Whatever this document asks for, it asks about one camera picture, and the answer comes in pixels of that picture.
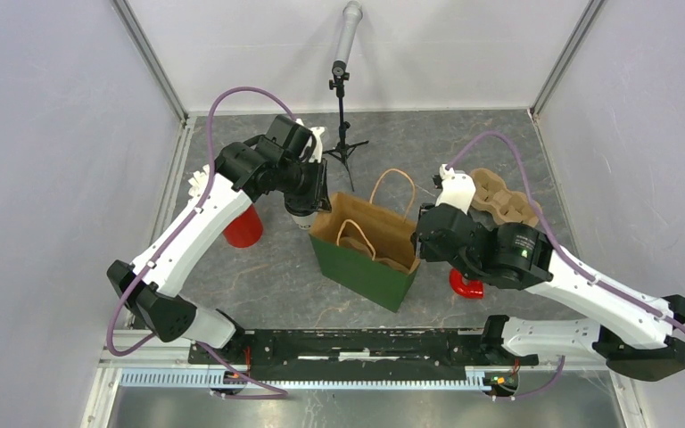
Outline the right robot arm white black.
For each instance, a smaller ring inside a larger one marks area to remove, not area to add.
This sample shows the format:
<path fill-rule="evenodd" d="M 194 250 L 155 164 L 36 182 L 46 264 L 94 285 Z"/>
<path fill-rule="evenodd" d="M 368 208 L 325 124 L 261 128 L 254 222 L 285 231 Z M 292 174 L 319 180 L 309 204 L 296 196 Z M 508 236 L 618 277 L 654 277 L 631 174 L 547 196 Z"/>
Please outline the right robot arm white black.
<path fill-rule="evenodd" d="M 479 350 L 492 364 L 514 358 L 569 357 L 605 364 L 620 375 L 656 382 L 685 370 L 685 298 L 635 292 L 555 249 L 546 234 L 521 224 L 487 228 L 448 204 L 424 204 L 413 239 L 418 256 L 446 262 L 461 284 L 478 281 L 561 303 L 581 318 L 531 321 L 495 315 Z"/>

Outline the green brown paper bag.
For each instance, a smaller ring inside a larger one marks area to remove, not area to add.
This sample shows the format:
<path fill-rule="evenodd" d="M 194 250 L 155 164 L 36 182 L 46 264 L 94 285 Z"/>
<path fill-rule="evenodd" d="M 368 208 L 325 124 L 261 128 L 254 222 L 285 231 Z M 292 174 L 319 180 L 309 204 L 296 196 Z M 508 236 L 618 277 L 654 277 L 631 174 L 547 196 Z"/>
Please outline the green brown paper bag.
<path fill-rule="evenodd" d="M 389 173 L 411 185 L 406 209 L 396 213 L 374 204 L 376 192 Z M 332 210 L 318 214 L 309 231 L 322 275 L 391 312 L 399 310 L 420 266 L 409 218 L 417 187 L 400 169 L 387 169 L 368 199 L 334 193 Z"/>

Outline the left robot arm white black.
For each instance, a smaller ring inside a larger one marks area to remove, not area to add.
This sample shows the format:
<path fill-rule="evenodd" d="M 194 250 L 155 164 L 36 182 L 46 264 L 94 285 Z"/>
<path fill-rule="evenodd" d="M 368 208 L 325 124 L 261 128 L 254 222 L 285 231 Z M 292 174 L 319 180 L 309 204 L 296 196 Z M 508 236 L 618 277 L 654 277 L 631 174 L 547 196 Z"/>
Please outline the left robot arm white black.
<path fill-rule="evenodd" d="M 190 200 L 165 231 L 130 262 L 114 261 L 107 277 L 121 306 L 142 319 L 161 342 L 185 338 L 210 345 L 223 363 L 236 362 L 244 339 L 235 321 L 181 297 L 195 264 L 225 230 L 264 194 L 280 192 L 301 229 L 331 209 L 324 127 L 277 116 L 269 130 L 224 147 L 194 174 Z"/>

